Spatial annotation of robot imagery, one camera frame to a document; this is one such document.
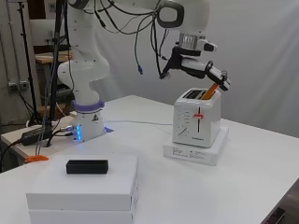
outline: white box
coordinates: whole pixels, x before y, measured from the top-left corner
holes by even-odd
[[[108,160],[106,175],[67,175],[69,160]],[[137,157],[56,156],[26,193],[30,210],[131,211]]]
[[[169,139],[169,141],[164,144],[164,156],[215,166],[227,142],[228,133],[228,128],[221,127],[214,144],[210,148],[177,144]]]
[[[131,211],[58,211],[30,210],[32,224],[134,224],[135,209],[138,201],[138,184],[135,182],[135,193]]]

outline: orange tool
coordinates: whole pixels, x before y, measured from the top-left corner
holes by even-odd
[[[219,85],[217,83],[214,83],[211,88],[206,92],[206,94],[203,96],[202,100],[209,100],[214,91],[219,87]]]
[[[30,156],[27,157],[25,163],[35,162],[35,161],[48,161],[49,158],[45,156]]]

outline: wall outlet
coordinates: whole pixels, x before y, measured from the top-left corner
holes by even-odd
[[[15,82],[8,82],[8,90],[11,91],[11,92],[15,92],[17,91],[19,88],[18,88],[18,84],[15,83]]]
[[[20,81],[19,86],[21,91],[25,91],[29,88],[29,83],[28,81]]]

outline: wall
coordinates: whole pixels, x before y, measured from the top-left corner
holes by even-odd
[[[9,20],[7,1],[0,0],[0,35],[2,40],[0,43],[0,117],[4,124],[9,123],[12,120],[18,122],[20,120],[28,119],[28,113],[22,100],[17,94],[10,93],[7,89],[7,83],[9,81],[18,83],[19,80],[28,79],[27,63],[21,36],[21,19],[20,13],[17,11],[19,4],[16,1],[11,0],[8,2],[8,8],[11,20]],[[25,4],[24,18],[32,73],[36,87],[36,99],[39,103],[39,90],[36,85],[36,65],[31,45],[27,4]],[[30,90],[23,91],[22,94],[26,100],[31,103]]]
[[[211,0],[206,35],[219,46],[216,53],[205,53],[203,61],[213,60],[229,72],[233,82],[222,95],[222,117],[274,132],[299,136],[299,2],[296,0]],[[113,13],[121,26],[128,17]],[[107,27],[112,29],[103,16]],[[133,31],[137,21],[127,30]],[[102,98],[115,99],[135,94],[173,104],[192,87],[208,87],[209,80],[197,80],[173,71],[160,80],[150,48],[150,30],[140,35],[139,61],[145,74],[137,72],[134,36],[113,35],[101,27],[99,46],[111,64],[111,76],[96,86]],[[172,33],[164,54],[178,39]]]

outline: black rectangular object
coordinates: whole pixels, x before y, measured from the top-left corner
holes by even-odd
[[[68,175],[106,175],[108,161],[69,161],[66,164]]]
[[[23,139],[22,144],[27,147],[27,146],[30,146],[30,145],[38,142],[39,135],[41,135],[43,131],[44,131],[44,136],[43,136],[42,140],[45,140],[45,139],[48,139],[51,137],[51,135],[52,135],[51,127],[46,127],[44,129],[39,128],[39,129],[35,129],[35,130],[32,130],[27,133],[23,133],[21,135],[21,139]]]

